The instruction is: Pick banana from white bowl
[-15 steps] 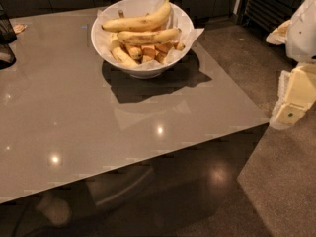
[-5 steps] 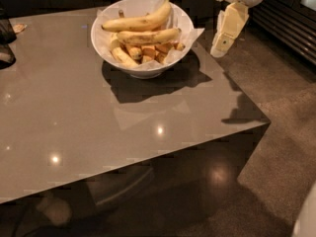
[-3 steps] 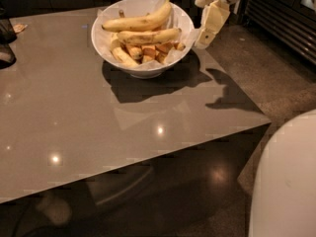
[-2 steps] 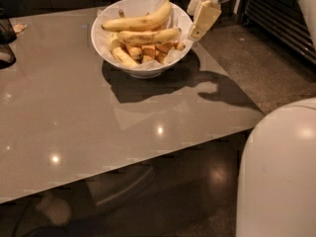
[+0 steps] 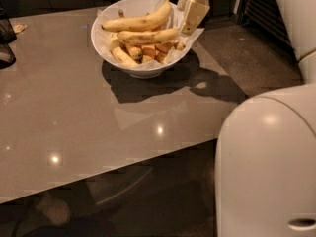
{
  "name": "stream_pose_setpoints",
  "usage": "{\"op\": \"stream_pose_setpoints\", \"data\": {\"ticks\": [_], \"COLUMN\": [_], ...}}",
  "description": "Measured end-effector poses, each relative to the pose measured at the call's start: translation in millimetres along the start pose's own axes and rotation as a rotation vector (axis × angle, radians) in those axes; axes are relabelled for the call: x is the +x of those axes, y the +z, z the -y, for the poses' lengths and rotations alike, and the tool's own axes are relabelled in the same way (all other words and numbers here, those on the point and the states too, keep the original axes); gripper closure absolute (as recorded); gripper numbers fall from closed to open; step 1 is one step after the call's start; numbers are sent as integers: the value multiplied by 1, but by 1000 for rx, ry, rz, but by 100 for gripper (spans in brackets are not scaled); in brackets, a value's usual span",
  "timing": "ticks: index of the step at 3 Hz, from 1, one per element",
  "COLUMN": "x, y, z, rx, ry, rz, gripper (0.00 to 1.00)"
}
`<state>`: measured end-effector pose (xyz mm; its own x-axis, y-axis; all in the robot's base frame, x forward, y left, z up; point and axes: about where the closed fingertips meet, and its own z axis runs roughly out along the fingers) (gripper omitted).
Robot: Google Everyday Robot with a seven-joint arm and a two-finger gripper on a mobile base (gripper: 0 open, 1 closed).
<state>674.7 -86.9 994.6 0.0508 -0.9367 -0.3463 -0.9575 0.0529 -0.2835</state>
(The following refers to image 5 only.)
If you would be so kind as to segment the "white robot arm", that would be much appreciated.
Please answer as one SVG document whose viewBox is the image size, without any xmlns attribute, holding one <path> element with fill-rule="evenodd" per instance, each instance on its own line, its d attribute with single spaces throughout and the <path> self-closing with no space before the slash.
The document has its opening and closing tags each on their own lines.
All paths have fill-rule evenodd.
<svg viewBox="0 0 316 237">
<path fill-rule="evenodd" d="M 214 183 L 217 237 L 316 237 L 316 0 L 276 0 L 303 83 L 225 120 Z"/>
</svg>

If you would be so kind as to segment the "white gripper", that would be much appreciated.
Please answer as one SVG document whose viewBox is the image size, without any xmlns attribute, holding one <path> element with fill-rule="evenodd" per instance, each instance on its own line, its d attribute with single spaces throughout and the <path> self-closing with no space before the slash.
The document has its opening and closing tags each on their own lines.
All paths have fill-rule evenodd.
<svg viewBox="0 0 316 237">
<path fill-rule="evenodd" d="M 178 0 L 177 9 L 183 13 L 180 32 L 191 35 L 208 13 L 208 0 Z"/>
</svg>

